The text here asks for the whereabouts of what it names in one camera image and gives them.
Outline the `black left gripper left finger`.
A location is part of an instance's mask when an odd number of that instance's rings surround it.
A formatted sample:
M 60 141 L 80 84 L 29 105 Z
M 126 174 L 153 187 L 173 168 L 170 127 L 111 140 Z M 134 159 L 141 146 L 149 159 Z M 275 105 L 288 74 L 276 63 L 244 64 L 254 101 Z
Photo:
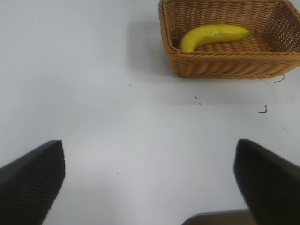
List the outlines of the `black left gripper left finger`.
M 41 225 L 65 178 L 61 140 L 48 141 L 0 169 L 0 223 Z

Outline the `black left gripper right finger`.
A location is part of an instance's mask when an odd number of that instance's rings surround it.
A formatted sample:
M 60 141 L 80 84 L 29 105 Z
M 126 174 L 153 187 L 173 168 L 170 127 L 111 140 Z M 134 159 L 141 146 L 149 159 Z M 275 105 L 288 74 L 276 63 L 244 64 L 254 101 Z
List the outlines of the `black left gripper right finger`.
M 234 176 L 258 225 L 300 223 L 300 168 L 263 146 L 240 139 Z

